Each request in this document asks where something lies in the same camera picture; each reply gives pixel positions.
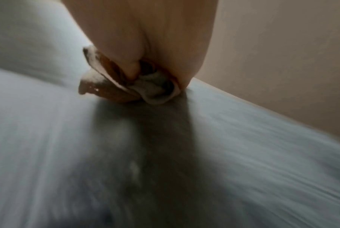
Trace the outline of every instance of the skin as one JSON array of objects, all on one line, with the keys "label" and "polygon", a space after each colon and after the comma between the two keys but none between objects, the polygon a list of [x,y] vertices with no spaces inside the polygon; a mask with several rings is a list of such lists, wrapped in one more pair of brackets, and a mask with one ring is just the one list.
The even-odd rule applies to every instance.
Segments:
[{"label": "skin", "polygon": [[199,71],[217,0],[63,0],[92,43],[129,80],[140,60],[167,71],[185,89]]}]

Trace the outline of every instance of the skin crease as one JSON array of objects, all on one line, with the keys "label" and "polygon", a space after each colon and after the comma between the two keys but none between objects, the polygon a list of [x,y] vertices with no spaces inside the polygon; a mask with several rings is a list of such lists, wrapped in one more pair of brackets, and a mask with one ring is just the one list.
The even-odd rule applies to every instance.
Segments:
[{"label": "skin crease", "polygon": [[148,60],[185,89],[199,71],[217,0],[63,0],[83,32],[129,80]]}]

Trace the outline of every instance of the beige wall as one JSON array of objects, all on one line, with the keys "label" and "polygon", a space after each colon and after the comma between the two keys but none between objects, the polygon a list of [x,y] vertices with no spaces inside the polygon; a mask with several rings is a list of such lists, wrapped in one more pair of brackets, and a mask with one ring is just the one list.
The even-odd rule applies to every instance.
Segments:
[{"label": "beige wall", "polygon": [[197,78],[340,136],[340,0],[220,0]]}]

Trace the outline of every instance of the blurry surface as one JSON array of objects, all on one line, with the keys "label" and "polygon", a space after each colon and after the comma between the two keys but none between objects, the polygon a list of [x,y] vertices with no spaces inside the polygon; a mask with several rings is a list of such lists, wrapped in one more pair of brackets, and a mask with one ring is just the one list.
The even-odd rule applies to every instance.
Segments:
[{"label": "blurry surface", "polygon": [[340,136],[340,0],[224,0],[197,78]]},{"label": "blurry surface", "polygon": [[197,80],[79,96],[86,42],[59,3],[0,1],[0,228],[340,228],[340,143]]}]

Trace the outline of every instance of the hand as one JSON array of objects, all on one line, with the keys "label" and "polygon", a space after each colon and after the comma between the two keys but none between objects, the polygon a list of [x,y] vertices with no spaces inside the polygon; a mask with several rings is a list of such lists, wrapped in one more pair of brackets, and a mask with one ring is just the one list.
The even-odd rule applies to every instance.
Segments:
[{"label": "hand", "polygon": [[93,44],[134,80],[140,60],[185,89],[203,64],[217,0],[63,0]]}]

